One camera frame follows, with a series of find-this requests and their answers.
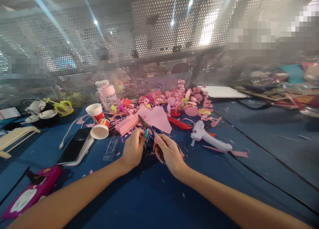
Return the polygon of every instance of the finger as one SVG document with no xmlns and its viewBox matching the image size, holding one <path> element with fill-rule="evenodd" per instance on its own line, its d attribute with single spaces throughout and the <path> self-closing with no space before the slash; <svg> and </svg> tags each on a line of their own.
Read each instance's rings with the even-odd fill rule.
<svg viewBox="0 0 319 229">
<path fill-rule="evenodd" d="M 138 141 L 139 141 L 139 138 L 140 138 L 140 135 L 143 134 L 143 133 L 144 133 L 144 130 L 141 130 L 140 128 L 136 128 L 136 129 L 133 131 L 133 133 L 132 133 L 132 135 L 131 135 L 131 137 L 130 137 L 130 138 L 132 138 L 132 139 L 131 139 L 132 142 L 138 142 Z"/>
<path fill-rule="evenodd" d="M 162 140 L 162 138 L 156 132 L 154 132 L 154 135 L 155 135 L 154 142 L 157 143 L 163 151 L 169 150 L 169 147 L 166 145 L 166 143 Z"/>
<path fill-rule="evenodd" d="M 159 135 L 160 138 L 162 138 L 163 142 L 172 150 L 176 151 L 178 150 L 177 145 L 174 140 L 172 140 L 170 137 L 166 136 L 165 134 Z"/>
<path fill-rule="evenodd" d="M 143 150 L 143 146 L 144 146 L 145 140 L 146 140 L 145 137 L 140 138 L 140 141 L 139 141 L 139 149 L 142 149 L 142 150 Z"/>
</svg>

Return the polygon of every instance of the metal mesh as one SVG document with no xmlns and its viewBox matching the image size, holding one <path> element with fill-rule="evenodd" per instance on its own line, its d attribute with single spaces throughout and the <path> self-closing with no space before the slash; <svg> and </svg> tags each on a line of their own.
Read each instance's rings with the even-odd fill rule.
<svg viewBox="0 0 319 229">
<path fill-rule="evenodd" d="M 229 55 L 229 27 L 237 21 L 273 21 L 287 6 L 317 0 L 72 0 L 0 15 L 0 103 L 25 98 L 98 101 L 95 81 L 109 79 L 119 97 L 158 88 L 229 85 L 258 57 Z M 111 49 L 115 69 L 94 66 L 94 51 Z M 46 83 L 8 81 L 8 57 L 43 58 Z"/>
</svg>

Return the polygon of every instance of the charging cable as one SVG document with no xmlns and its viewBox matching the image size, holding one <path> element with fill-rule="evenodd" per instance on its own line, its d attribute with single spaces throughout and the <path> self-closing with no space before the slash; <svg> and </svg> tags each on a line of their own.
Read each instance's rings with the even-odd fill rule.
<svg viewBox="0 0 319 229">
<path fill-rule="evenodd" d="M 73 121 L 73 123 L 72 123 L 71 126 L 69 127 L 69 130 L 67 131 L 67 133 L 65 134 L 64 138 L 62 139 L 62 142 L 60 143 L 59 149 L 62 149 L 62 148 L 63 148 L 64 140 L 65 140 L 67 134 L 70 132 L 70 129 L 72 128 L 73 124 L 74 124 L 76 121 L 78 121 L 79 119 L 81 119 L 82 117 L 84 117 L 84 116 L 81 116 L 80 118 L 77 118 L 75 121 Z"/>
</svg>

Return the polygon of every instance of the water bottle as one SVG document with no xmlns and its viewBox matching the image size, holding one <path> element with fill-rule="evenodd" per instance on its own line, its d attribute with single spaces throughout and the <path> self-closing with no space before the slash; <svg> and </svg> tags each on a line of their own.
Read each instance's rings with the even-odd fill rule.
<svg viewBox="0 0 319 229">
<path fill-rule="evenodd" d="M 112 112 L 111 106 L 114 105 L 116 109 L 119 108 L 119 101 L 117 99 L 114 86 L 108 80 L 102 80 L 95 82 L 100 93 L 101 101 L 104 108 L 108 112 Z"/>
</svg>

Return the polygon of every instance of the white paper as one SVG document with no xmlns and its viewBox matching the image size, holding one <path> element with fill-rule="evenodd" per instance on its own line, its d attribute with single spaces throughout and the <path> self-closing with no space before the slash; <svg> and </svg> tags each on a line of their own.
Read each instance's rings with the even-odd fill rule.
<svg viewBox="0 0 319 229">
<path fill-rule="evenodd" d="M 207 91 L 209 97 L 214 98 L 247 98 L 248 95 L 241 93 L 228 86 L 206 86 L 202 91 Z"/>
</svg>

